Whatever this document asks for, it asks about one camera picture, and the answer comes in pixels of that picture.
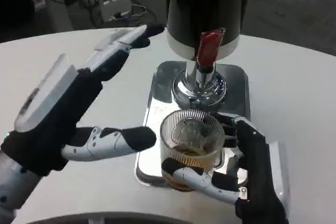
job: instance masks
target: gray carpet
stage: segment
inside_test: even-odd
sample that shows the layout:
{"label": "gray carpet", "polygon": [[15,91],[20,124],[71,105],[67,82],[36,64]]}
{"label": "gray carpet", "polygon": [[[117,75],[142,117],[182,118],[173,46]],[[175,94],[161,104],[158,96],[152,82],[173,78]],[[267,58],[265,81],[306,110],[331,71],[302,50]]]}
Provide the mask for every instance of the gray carpet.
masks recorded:
{"label": "gray carpet", "polygon": [[[165,0],[137,0],[165,22]],[[75,29],[89,29],[88,14],[76,5],[69,7]],[[152,21],[146,15],[144,22]],[[48,19],[35,18],[34,25],[0,33],[0,41],[52,33]],[[123,26],[109,23],[102,27]],[[249,0],[243,34],[287,42],[336,56],[336,0]]]}

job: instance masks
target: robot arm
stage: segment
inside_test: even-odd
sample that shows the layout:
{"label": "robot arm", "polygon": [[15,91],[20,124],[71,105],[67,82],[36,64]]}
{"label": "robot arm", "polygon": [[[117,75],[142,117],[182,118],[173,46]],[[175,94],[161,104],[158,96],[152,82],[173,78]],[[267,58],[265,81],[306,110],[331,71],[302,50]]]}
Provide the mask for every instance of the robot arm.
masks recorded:
{"label": "robot arm", "polygon": [[288,223],[286,166],[281,163],[284,159],[280,158],[279,144],[267,144],[265,136],[244,117],[214,116],[230,135],[231,141],[225,145],[238,146],[242,152],[238,166],[248,171],[247,182],[238,184],[235,176],[215,171],[205,173],[202,168],[185,166],[171,158],[164,160],[162,169],[191,189],[235,205],[236,215],[243,223]]}
{"label": "robot arm", "polygon": [[95,47],[80,69],[61,55],[34,89],[0,151],[0,223],[11,223],[43,176],[62,170],[69,160],[93,161],[127,155],[155,144],[146,127],[77,128],[76,124],[115,76],[132,47],[149,44],[161,26],[122,28]]}

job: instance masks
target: coffee machine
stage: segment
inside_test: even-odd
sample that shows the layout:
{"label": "coffee machine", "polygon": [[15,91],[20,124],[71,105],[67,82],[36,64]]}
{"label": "coffee machine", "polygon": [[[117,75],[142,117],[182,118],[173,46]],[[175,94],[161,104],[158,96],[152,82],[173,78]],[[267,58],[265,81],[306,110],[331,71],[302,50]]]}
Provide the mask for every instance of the coffee machine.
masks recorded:
{"label": "coffee machine", "polygon": [[[247,75],[238,66],[216,64],[238,46],[247,0],[166,2],[167,42],[185,62],[166,61],[158,66],[153,76],[144,126],[150,127],[159,139],[163,119],[175,110],[190,108],[237,114],[249,119]],[[217,35],[220,45],[215,54],[201,60],[202,43],[209,35]],[[215,169],[224,174],[235,173],[242,183],[247,171],[236,168],[235,156],[234,149],[223,148]],[[161,175],[160,141],[138,154],[135,175],[146,185],[166,185]]]}

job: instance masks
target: glass mug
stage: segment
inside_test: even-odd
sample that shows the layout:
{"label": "glass mug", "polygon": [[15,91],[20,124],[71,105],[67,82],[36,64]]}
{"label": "glass mug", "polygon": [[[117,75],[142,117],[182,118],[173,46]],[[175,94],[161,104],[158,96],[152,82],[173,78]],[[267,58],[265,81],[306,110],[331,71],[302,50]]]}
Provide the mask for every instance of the glass mug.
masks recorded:
{"label": "glass mug", "polygon": [[[222,125],[201,110],[178,110],[168,115],[160,127],[161,163],[173,158],[186,166],[201,167],[208,173],[222,153],[225,133]],[[168,184],[179,191],[192,191],[162,171]]]}

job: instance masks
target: white table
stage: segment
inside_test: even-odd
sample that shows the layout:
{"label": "white table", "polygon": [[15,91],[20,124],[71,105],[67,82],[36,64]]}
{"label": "white table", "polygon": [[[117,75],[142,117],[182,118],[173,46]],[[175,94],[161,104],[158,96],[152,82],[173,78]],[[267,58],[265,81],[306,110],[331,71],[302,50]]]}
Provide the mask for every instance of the white table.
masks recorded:
{"label": "white table", "polygon": [[[59,54],[76,66],[108,29],[73,31],[0,44],[0,134]],[[81,126],[131,127],[143,122],[152,75],[166,60],[182,60],[166,34],[135,49],[121,72],[80,121]],[[242,36],[238,49],[219,63],[241,66],[249,76],[251,120],[268,141],[286,143],[291,188],[290,223],[335,223],[336,58],[276,41]],[[100,162],[69,162],[44,178],[14,223],[96,211],[135,211],[195,223],[240,223],[234,207],[199,193],[140,185],[135,155]]]}

